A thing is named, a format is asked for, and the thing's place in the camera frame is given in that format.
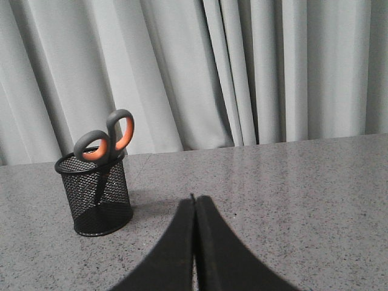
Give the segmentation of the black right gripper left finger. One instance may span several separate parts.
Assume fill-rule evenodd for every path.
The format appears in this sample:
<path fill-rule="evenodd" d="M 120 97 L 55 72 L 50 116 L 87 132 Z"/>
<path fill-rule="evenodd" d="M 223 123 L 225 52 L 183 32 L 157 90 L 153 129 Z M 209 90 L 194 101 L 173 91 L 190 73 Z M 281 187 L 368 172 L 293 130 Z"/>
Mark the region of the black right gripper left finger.
<path fill-rule="evenodd" d="M 194 226 L 194 201 L 183 199 L 151 252 L 112 289 L 192 290 Z"/>

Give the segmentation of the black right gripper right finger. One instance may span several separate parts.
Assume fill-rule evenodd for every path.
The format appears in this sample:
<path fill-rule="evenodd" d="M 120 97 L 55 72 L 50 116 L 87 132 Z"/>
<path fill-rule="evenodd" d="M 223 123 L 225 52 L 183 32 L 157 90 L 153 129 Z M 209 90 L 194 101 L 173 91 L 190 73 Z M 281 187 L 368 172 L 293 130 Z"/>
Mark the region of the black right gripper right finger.
<path fill-rule="evenodd" d="M 195 203 L 200 290 L 296 290 L 240 241 L 209 196 Z"/>

